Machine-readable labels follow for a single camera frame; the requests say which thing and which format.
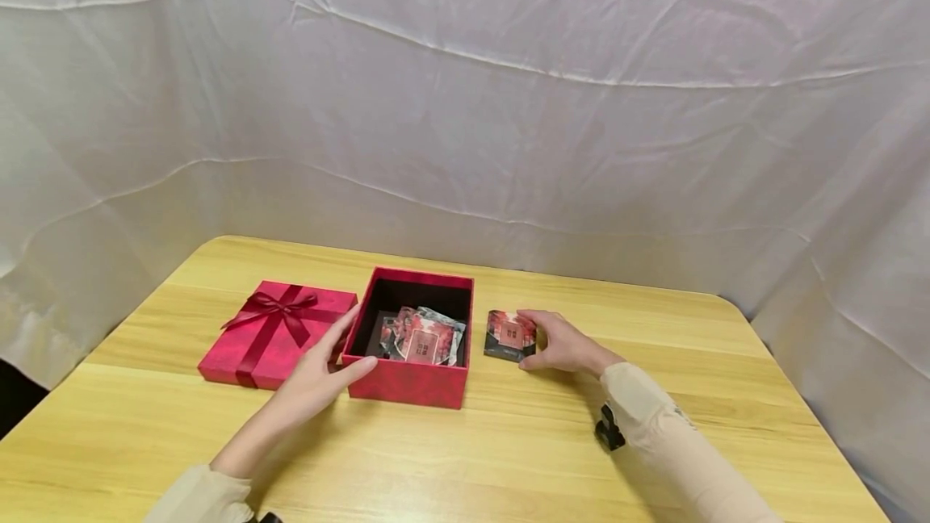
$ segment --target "gift box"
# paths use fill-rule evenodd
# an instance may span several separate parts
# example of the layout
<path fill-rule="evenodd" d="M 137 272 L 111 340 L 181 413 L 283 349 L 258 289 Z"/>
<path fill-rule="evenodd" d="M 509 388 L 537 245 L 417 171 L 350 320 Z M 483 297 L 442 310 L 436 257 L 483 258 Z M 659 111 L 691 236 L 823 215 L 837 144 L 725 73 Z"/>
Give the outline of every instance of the gift box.
<path fill-rule="evenodd" d="M 402 307 L 424 307 L 465 323 L 454 366 L 435 366 L 403 360 L 380 359 L 366 377 L 349 386 L 349 396 L 405 402 L 440 408 L 461 408 L 471 352 L 471 297 L 475 280 L 446 274 L 375 268 L 362 310 L 351 328 L 342 353 L 349 365 L 381 354 L 380 328 L 385 316 Z"/>
<path fill-rule="evenodd" d="M 276 390 L 301 354 L 356 303 L 355 293 L 262 281 L 197 370 L 210 382 Z"/>

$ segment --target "beige sleeve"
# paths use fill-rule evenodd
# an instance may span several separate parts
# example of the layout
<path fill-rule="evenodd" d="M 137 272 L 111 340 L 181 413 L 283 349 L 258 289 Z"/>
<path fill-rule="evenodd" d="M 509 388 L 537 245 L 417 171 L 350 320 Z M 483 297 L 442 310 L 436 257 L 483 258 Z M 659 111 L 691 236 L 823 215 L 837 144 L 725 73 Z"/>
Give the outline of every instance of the beige sleeve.
<path fill-rule="evenodd" d="M 145 517 L 145 523 L 245 523 L 252 509 L 245 504 L 251 481 L 233 479 L 206 464 L 180 475 Z"/>
<path fill-rule="evenodd" d="M 781 522 L 648 374 L 630 363 L 614 364 L 601 385 L 626 443 L 677 491 L 697 521 Z"/>

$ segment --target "wooden table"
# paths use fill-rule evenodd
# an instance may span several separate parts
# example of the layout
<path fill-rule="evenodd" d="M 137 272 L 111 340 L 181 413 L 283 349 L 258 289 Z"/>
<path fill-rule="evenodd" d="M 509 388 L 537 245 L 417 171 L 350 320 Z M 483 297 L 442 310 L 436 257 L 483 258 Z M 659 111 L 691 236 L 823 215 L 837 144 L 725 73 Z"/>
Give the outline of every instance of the wooden table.
<path fill-rule="evenodd" d="M 492 308 L 561 311 L 666 387 L 786 521 L 887 521 L 718 297 L 236 236 L 192 254 L 0 441 L 2 519 L 140 521 L 270 395 L 196 370 L 258 281 L 361 296 L 375 265 L 475 278 L 476 323 Z M 681 521 L 629 450 L 595 442 L 594 381 L 486 358 L 481 329 L 464 409 L 343 395 L 276 452 L 258 481 L 262 512 L 287 523 Z"/>

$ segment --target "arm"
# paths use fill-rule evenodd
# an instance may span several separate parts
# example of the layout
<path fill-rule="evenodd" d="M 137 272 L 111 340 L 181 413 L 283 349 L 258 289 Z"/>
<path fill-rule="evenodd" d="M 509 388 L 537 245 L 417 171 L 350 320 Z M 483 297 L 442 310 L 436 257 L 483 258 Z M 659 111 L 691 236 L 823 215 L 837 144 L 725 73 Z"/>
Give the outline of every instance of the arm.
<path fill-rule="evenodd" d="M 145 523 L 245 523 L 252 509 L 245 504 L 251 479 L 278 442 L 323 408 L 362 376 L 374 370 L 377 358 L 364 358 L 329 373 L 333 348 L 358 315 L 356 307 L 333 324 L 287 378 L 230 439 L 209 466 L 188 469 L 169 488 L 145 518 Z"/>
<path fill-rule="evenodd" d="M 614 420 L 643 462 L 674 487 L 704 523 L 779 523 L 759 493 L 710 445 L 671 396 L 644 371 L 577 331 L 561 315 L 520 311 L 549 339 L 524 370 L 582 371 L 601 380 Z"/>

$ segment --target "card pack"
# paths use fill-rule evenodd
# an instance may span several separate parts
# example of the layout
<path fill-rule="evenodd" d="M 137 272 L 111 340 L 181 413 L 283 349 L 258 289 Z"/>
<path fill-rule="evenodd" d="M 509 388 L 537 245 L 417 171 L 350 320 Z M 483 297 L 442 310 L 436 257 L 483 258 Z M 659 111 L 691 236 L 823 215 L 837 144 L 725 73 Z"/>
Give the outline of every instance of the card pack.
<path fill-rule="evenodd" d="M 536 353 L 536 324 L 525 317 L 496 309 L 488 312 L 488 334 L 484 354 L 492 358 L 520 362 Z"/>
<path fill-rule="evenodd" d="M 429 308 L 401 308 L 381 321 L 380 345 L 386 358 L 453 366 L 465 324 Z"/>

